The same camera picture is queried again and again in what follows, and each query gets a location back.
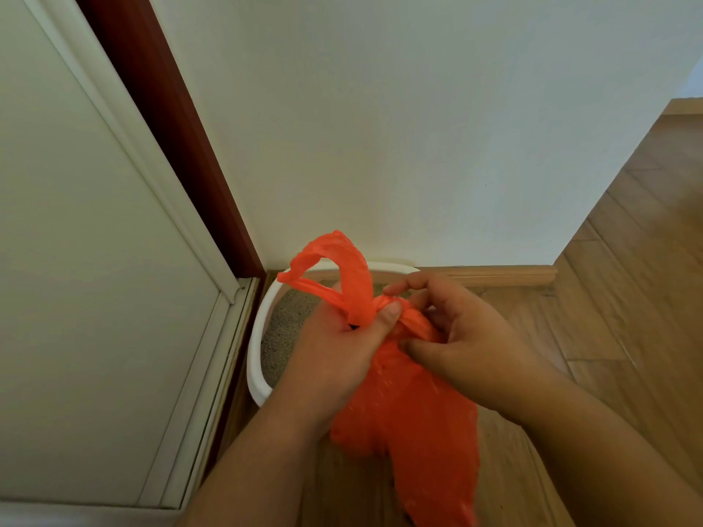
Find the baseboard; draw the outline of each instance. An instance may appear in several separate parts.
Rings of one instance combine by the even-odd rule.
[[[554,282],[556,266],[432,266],[420,268],[441,273],[465,287],[543,287]]]
[[[703,114],[703,97],[677,97],[669,102],[664,114]]]

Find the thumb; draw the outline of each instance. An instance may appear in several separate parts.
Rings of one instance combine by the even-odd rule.
[[[407,339],[398,343],[398,349],[408,355],[413,361],[418,363],[433,374],[444,377],[444,352],[446,344],[436,344],[425,340]]]
[[[393,301],[378,312],[371,325],[357,329],[354,332],[354,336],[359,339],[361,344],[376,351],[393,327],[395,327],[402,312],[403,306],[400,302]]]

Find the door panel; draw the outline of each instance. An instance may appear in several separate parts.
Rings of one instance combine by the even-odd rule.
[[[0,71],[0,499],[133,505],[219,291],[22,0]]]

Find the fingernail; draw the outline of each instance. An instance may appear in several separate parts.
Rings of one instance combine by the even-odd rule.
[[[400,313],[403,312],[403,306],[400,304],[400,301],[393,301],[386,305],[384,310],[392,316],[400,316]]]

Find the white litter box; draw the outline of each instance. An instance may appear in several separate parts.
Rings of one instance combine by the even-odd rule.
[[[398,281],[403,274],[417,272],[417,268],[412,266],[392,263],[370,262],[368,268],[371,271],[373,282],[383,284]],[[332,261],[322,260],[305,272],[305,277],[313,281],[338,280],[339,268]],[[259,407],[271,395],[271,387],[264,379],[264,372],[261,371],[261,338],[266,332],[268,321],[271,319],[276,304],[290,289],[290,285],[274,281],[261,301],[257,317],[254,320],[247,355],[247,384],[252,398]]]

